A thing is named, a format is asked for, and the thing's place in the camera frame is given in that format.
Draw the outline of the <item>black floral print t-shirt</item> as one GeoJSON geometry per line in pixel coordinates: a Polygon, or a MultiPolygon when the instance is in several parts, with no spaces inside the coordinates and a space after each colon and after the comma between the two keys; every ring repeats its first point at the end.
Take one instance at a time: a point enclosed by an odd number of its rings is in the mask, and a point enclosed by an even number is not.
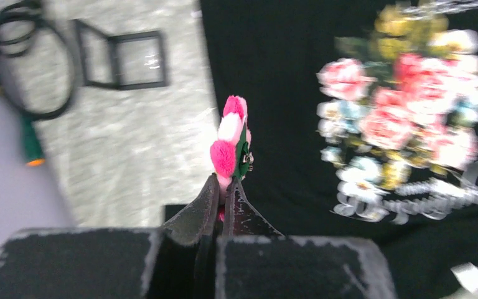
{"type": "Polygon", "coordinates": [[[400,298],[478,298],[478,1],[200,1],[244,190],[289,235],[361,237],[400,298]]]}

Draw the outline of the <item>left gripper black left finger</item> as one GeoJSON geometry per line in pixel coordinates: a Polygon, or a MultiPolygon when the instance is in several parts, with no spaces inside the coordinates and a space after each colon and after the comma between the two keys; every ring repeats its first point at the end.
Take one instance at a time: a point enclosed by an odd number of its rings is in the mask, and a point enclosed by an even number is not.
{"type": "Polygon", "coordinates": [[[157,228],[21,230],[0,246],[0,299],[213,298],[219,184],[157,228]]]}

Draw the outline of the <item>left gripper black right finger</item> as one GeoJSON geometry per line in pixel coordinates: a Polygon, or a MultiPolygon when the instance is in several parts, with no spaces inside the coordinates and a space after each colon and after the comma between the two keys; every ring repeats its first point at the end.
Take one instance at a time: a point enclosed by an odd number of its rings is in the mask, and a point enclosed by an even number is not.
{"type": "Polygon", "coordinates": [[[396,298],[386,258],[371,240],[285,236],[228,188],[215,269],[217,298],[396,298]]]}

